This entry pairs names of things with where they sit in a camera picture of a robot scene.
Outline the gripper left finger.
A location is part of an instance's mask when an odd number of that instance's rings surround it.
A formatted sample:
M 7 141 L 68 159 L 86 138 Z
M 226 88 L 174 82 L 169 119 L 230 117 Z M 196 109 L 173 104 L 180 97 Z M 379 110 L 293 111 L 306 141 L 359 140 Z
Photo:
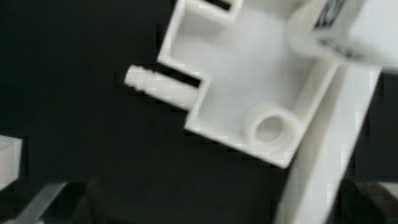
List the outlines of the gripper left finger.
M 48 183 L 11 224 L 109 224 L 105 191 L 98 179 Z

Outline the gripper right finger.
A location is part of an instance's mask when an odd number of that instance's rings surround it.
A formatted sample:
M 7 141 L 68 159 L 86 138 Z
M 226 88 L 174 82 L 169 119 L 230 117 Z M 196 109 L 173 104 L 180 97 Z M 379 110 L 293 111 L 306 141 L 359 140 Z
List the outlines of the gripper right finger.
M 398 224 L 398 182 L 347 179 L 338 211 L 338 224 Z

